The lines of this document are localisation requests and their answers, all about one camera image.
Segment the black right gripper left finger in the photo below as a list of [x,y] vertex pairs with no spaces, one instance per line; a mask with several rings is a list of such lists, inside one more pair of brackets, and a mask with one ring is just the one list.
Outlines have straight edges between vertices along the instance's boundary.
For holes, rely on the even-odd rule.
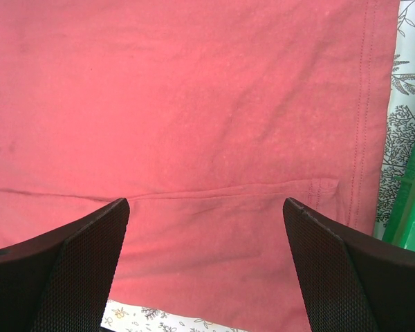
[[99,331],[129,220],[127,199],[0,249],[0,331]]

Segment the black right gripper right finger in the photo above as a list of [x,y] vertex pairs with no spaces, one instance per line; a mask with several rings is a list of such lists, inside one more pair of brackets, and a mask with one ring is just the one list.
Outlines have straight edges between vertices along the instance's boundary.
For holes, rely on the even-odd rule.
[[283,216],[312,331],[415,331],[415,252],[292,198]]

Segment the dusty rose t shirt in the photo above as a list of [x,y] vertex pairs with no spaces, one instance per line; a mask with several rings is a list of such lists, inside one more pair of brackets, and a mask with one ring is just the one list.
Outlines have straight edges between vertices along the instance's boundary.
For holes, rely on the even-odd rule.
[[111,299],[307,331],[288,197],[376,218],[397,1],[0,1],[0,248],[125,197]]

